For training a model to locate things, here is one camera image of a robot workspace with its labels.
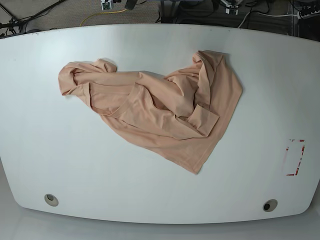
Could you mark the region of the peach T-shirt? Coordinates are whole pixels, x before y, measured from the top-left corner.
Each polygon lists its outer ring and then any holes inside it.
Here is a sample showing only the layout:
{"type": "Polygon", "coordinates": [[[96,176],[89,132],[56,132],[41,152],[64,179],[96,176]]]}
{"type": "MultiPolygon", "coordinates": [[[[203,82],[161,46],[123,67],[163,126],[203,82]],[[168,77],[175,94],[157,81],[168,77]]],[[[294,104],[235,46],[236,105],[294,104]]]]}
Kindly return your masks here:
{"type": "Polygon", "coordinates": [[[243,87],[222,53],[197,51],[164,77],[120,72],[104,59],[70,62],[58,75],[120,137],[198,174],[225,134],[243,87]]]}

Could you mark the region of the left table grommet hole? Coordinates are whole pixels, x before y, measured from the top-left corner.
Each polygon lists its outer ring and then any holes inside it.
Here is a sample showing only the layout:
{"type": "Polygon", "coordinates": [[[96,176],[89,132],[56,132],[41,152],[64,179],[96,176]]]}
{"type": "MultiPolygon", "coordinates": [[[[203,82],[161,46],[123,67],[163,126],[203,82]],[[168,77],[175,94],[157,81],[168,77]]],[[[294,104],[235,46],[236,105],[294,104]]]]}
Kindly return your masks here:
{"type": "Polygon", "coordinates": [[[44,200],[51,207],[57,207],[59,205],[58,199],[52,194],[46,194],[44,200]]]}

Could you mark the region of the table grommet hole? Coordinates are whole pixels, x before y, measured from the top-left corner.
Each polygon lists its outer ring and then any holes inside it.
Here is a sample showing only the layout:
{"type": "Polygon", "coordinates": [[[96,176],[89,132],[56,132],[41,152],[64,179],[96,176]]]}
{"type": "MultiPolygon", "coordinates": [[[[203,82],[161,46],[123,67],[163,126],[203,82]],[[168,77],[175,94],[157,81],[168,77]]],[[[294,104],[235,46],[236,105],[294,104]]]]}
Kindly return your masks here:
{"type": "Polygon", "coordinates": [[[262,209],[264,212],[272,212],[277,206],[278,201],[276,199],[270,199],[263,204],[262,209]]]}
{"type": "Polygon", "coordinates": [[[51,207],[57,207],[59,205],[58,199],[52,194],[46,194],[44,200],[51,207]]]}

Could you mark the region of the right table grommet hole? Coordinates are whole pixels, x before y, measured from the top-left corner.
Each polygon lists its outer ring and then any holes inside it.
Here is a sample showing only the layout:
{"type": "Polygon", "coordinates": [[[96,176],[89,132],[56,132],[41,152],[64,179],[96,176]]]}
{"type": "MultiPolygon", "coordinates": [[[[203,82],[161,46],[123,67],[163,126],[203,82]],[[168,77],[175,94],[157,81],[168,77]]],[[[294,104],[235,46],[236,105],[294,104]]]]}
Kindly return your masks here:
{"type": "Polygon", "coordinates": [[[262,209],[264,212],[272,212],[277,206],[278,201],[276,199],[270,199],[263,204],[262,209]]]}

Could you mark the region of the red tape rectangle marking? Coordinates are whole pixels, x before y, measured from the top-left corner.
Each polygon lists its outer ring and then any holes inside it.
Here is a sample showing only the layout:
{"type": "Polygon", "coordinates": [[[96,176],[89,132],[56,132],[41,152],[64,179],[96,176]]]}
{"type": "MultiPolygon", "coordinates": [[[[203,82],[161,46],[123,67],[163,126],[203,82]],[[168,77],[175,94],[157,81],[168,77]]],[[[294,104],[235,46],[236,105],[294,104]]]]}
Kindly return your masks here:
{"type": "Polygon", "coordinates": [[[286,176],[297,176],[304,155],[306,141],[304,139],[290,139],[285,150],[283,173],[286,176]]]}

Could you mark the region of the white power strip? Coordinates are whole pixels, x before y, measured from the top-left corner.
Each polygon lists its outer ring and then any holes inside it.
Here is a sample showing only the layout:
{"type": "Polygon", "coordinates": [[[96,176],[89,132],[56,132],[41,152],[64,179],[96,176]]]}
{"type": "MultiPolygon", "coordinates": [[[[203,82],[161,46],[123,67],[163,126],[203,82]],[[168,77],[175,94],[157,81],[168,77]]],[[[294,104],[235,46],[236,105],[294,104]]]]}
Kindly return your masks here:
{"type": "Polygon", "coordinates": [[[299,20],[304,20],[304,19],[319,16],[319,15],[320,15],[320,5],[316,4],[316,5],[301,9],[297,14],[297,18],[299,20]]]}

